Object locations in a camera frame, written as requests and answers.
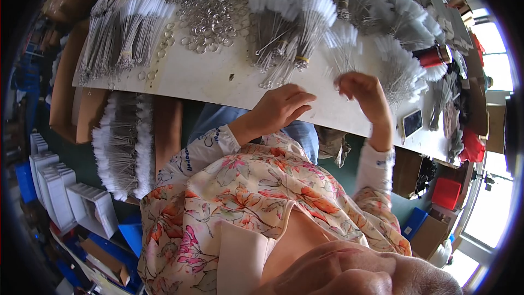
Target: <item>white table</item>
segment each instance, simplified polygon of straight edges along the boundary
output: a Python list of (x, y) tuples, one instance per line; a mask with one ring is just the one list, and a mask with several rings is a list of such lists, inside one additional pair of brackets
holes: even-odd
[[(234, 39), (232, 47), (221, 46), (217, 52), (197, 54), (180, 44), (187, 30), (175, 28), (175, 44), (167, 48), (167, 55), (155, 61), (151, 68), (135, 68), (122, 74), (115, 82), (115, 90), (164, 95), (201, 102), (213, 102), (227, 106), (252, 109), (264, 95), (265, 89), (258, 85), (265, 75), (250, 66), (247, 58), (247, 42), (242, 37)], [(359, 66), (361, 72), (382, 76), (382, 62), (375, 53), (375, 44), (367, 37), (363, 41), (363, 55)], [(356, 101), (348, 102), (338, 95), (333, 87), (333, 77), (326, 75), (329, 66), (333, 66), (330, 53), (322, 43), (311, 57), (310, 66), (303, 72), (293, 72), (292, 82), (317, 95), (311, 103), (312, 109), (299, 120), (321, 126), (343, 130), (364, 137), (370, 136), (371, 124), (362, 113)], [(141, 71), (148, 73), (158, 70), (154, 80), (139, 80)], [(78, 76), (73, 79), (73, 86), (78, 86)], [(108, 89), (108, 80), (95, 80), (88, 87)], [(404, 144), (401, 139), (402, 117), (420, 108), (424, 127)], [(415, 103), (402, 102), (393, 109), (394, 121), (398, 124), (394, 144), (429, 157), (446, 161), (449, 141), (444, 137), (442, 116), (438, 131), (429, 131), (429, 121), (433, 109), (433, 95), (429, 91)]]

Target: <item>woman's right hand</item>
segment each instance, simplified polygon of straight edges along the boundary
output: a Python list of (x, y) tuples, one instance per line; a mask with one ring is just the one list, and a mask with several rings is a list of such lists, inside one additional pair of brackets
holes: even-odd
[(376, 76), (358, 72), (342, 74), (335, 81), (341, 95), (356, 98), (364, 115), (373, 124), (369, 144), (378, 152), (387, 152), (393, 146), (393, 121), (389, 105)]
[(252, 111), (229, 124), (240, 146), (261, 135), (272, 134), (287, 127), (311, 109), (308, 102), (317, 96), (296, 84), (286, 84), (267, 91)]
[(389, 105), (376, 76), (349, 72), (339, 76), (335, 85), (340, 88), (339, 94), (358, 101), (362, 112), (371, 123), (390, 123)]

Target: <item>window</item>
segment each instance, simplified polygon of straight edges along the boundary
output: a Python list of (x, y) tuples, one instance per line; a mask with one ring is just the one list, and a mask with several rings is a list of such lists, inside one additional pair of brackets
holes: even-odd
[(478, 176), (472, 182), (471, 200), (463, 210), (465, 222), (458, 247), (453, 253), (453, 262), (443, 268), (449, 272), (459, 284), (464, 285), (478, 271), (477, 268), (488, 267), (496, 253), (497, 245), (505, 230), (509, 217), (513, 179), (506, 171), (506, 158), (502, 154), (486, 152), (483, 163), (475, 168), (489, 172), (495, 184), (490, 191), (486, 183)]
[[(475, 10), (477, 15), (487, 13), (487, 10)], [(489, 90), (513, 90), (511, 69), (506, 46), (497, 26), (493, 22), (475, 24), (471, 27), (484, 50), (484, 73), (493, 78), (493, 86)]]

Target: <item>black cable bundle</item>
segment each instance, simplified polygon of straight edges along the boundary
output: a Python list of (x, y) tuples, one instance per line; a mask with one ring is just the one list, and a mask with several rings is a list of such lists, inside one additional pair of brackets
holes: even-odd
[(416, 180), (415, 193), (418, 194), (425, 188), (428, 188), (429, 183), (435, 178), (435, 174), (436, 164), (429, 158), (425, 157), (420, 165), (419, 176)]

